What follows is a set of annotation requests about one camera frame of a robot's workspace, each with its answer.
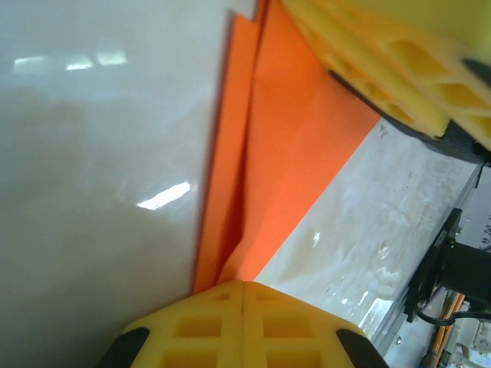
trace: glossy white panel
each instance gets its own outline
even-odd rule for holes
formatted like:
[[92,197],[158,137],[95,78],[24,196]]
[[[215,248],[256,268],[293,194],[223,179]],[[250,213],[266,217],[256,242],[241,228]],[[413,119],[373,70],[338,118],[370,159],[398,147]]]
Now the glossy white panel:
[[232,11],[0,3],[0,360],[92,366],[185,297]]
[[371,337],[474,168],[381,120],[256,280]]

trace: orange sheet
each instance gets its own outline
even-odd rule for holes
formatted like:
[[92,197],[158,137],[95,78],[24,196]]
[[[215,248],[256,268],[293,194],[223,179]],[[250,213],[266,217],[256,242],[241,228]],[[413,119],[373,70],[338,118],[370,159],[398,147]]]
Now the orange sheet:
[[[253,280],[379,119],[325,73],[278,0],[263,4],[264,22],[234,27],[195,292]],[[255,61],[235,69],[235,48],[254,48],[255,32]],[[238,80],[251,77],[240,93]],[[237,128],[242,145],[227,149]]]

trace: white surface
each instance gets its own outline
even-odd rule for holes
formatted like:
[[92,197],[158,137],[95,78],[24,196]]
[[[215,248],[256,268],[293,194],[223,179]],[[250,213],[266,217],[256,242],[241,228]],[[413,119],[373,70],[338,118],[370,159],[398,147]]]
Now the white surface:
[[372,337],[474,168],[382,120],[256,280]]
[[253,8],[1,2],[2,367],[93,366],[189,293],[229,16]]

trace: yellow plastic block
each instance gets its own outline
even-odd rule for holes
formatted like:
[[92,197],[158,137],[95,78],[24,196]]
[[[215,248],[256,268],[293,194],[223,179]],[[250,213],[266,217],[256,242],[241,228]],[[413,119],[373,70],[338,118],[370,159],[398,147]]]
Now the yellow plastic block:
[[384,112],[431,137],[451,118],[491,150],[491,89],[464,63],[491,65],[491,2],[282,1],[326,68]]
[[346,320],[243,281],[159,310],[124,332],[140,327],[150,333],[132,368],[353,368],[337,332],[363,336]]

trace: black cable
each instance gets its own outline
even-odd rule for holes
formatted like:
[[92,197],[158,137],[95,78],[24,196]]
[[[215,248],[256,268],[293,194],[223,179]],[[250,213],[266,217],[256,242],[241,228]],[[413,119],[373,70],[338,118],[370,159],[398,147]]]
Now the black cable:
[[416,305],[414,308],[416,315],[429,324],[434,324],[435,326],[447,327],[455,324],[455,320],[459,318],[477,318],[478,320],[491,320],[490,313],[482,313],[482,312],[456,312],[450,316],[450,318],[442,319],[442,318],[434,318],[430,317],[427,314],[423,313],[420,309],[419,305]]

